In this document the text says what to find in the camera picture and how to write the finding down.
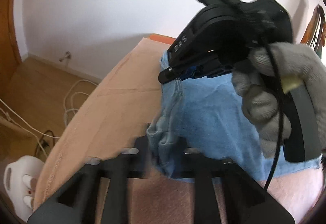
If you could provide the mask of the orange floral mattress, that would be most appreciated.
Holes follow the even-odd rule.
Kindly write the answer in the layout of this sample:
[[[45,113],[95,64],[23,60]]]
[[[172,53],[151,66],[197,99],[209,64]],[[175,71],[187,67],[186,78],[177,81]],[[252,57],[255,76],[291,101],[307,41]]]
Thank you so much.
[[[175,38],[165,36],[165,35],[160,35],[160,34],[151,34],[148,38],[150,40],[164,43],[164,44],[169,44],[169,45],[171,45],[175,41]]]

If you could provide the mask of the white plastic stool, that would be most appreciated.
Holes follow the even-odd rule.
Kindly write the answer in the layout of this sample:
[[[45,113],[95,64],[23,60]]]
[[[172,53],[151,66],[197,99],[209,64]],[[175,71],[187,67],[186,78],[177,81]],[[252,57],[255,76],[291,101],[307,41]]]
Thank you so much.
[[[44,162],[34,156],[23,156],[6,166],[3,183],[15,214],[23,221],[33,213],[37,180]]]

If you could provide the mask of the wooden door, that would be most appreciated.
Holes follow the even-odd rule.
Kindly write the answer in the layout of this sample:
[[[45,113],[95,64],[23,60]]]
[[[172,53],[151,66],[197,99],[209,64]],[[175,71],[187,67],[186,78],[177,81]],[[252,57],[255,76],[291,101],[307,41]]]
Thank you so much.
[[[13,9],[14,0],[1,0],[0,16],[0,87],[1,95],[6,91],[15,71],[22,63],[19,53]]]

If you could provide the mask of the light blue denim pants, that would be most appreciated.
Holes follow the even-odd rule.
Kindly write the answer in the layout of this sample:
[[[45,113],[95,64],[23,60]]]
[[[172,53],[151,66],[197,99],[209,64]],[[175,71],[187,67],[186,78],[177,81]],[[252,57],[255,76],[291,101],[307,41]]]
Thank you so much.
[[[186,147],[195,147],[212,159],[230,157],[256,181],[268,178],[273,159],[264,157],[230,74],[175,79],[161,90],[160,114],[146,134],[152,161],[163,175],[173,178],[179,155]]]

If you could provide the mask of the folded metal tripod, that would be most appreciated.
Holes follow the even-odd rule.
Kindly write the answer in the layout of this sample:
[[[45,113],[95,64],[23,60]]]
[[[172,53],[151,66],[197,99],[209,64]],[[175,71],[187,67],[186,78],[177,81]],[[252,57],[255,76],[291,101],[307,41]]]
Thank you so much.
[[[313,11],[301,43],[310,46],[319,58],[322,58],[322,50],[325,46],[325,13],[319,4]]]

